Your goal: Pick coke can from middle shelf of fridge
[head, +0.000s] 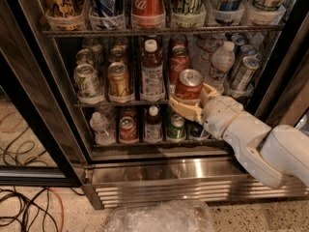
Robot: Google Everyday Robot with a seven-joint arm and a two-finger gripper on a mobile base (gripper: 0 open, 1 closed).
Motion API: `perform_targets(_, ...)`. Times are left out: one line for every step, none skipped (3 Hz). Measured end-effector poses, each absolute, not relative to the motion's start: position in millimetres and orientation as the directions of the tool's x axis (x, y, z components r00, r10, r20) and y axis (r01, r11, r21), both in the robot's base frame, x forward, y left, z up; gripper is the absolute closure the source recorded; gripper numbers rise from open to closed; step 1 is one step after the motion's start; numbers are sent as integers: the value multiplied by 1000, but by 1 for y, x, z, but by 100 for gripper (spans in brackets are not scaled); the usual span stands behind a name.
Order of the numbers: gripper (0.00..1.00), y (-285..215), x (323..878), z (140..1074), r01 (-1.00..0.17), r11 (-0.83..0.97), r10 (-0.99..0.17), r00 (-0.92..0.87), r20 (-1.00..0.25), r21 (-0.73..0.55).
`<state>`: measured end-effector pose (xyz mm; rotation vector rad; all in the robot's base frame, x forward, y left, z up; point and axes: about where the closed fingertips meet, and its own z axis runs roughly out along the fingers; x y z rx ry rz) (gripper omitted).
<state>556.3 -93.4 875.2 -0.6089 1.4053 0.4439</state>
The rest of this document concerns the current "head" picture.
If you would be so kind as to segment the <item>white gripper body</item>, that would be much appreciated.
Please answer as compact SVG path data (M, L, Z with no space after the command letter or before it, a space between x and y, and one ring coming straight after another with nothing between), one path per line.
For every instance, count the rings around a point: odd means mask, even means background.
M203 108L204 129L216 139L221 139L224 131L242 111L243 105L233 98L214 97Z

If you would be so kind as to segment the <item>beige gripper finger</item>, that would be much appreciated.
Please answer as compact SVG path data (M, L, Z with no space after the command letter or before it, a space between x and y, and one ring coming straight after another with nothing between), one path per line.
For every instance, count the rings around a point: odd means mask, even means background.
M210 99L219 96L219 92L210 86L207 83L203 84L201 94L200 94L200 103L206 104Z
M203 123L203 111L199 100L181 100L175 96L169 97L170 107L185 119Z

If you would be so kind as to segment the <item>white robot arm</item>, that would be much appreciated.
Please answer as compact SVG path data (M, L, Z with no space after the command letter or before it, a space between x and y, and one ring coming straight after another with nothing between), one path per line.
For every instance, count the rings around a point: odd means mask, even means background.
M176 86L169 105L227 142L239 164L265 186L279 189L293 177L309 186L309 137L302 131L288 125L271 128L208 84L198 89Z

